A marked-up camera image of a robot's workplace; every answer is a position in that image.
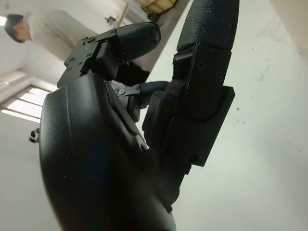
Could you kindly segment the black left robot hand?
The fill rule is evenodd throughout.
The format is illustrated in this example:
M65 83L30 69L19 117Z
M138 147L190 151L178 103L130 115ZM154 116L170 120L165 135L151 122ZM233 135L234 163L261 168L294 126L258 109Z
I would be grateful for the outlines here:
M114 90L120 66L153 50L159 26L130 24L84 38L45 98L39 156L65 231L174 231L172 204L204 166L235 93L224 85L237 0L195 0L170 82Z

